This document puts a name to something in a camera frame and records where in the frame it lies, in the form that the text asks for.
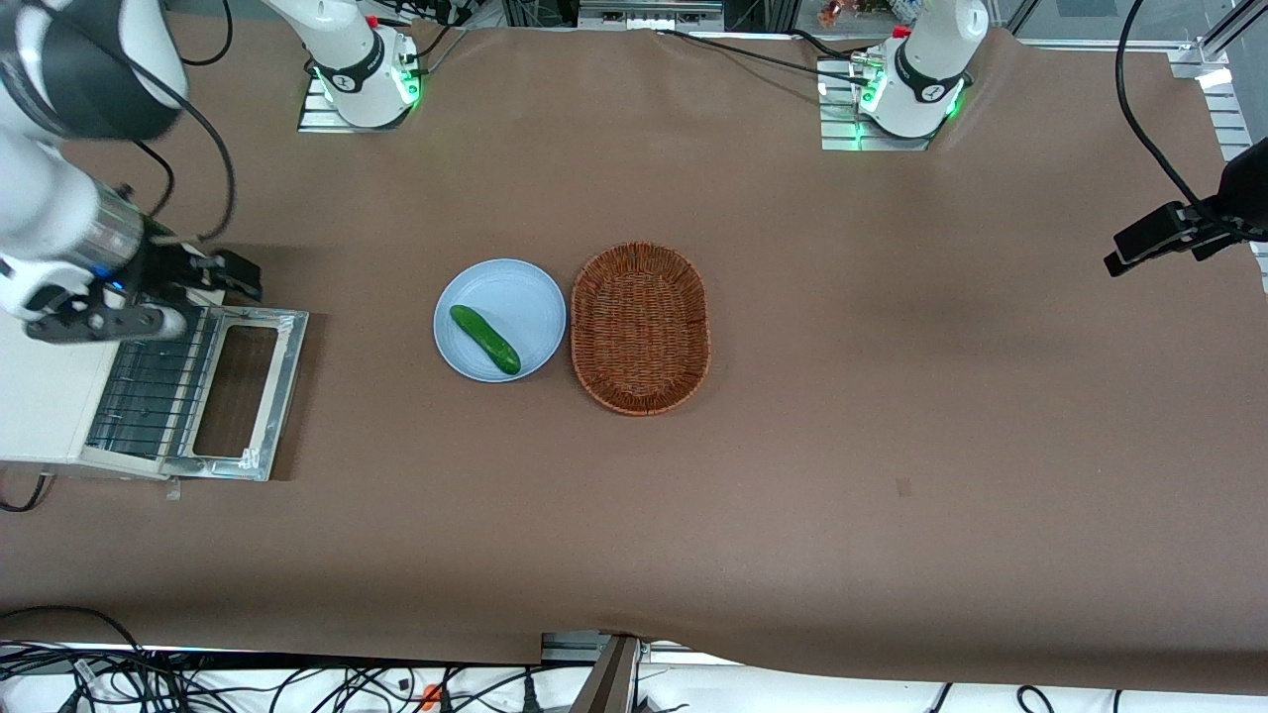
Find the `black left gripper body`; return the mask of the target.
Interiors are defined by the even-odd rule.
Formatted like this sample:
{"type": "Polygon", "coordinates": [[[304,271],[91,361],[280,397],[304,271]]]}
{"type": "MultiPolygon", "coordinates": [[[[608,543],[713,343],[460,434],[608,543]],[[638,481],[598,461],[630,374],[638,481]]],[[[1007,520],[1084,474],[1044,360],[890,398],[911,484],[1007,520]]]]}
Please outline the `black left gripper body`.
{"type": "Polygon", "coordinates": [[[1201,202],[1197,213],[1197,242],[1189,249],[1196,261],[1208,260],[1239,244],[1265,244],[1267,140],[1226,164],[1219,178],[1219,190],[1201,202]]]}

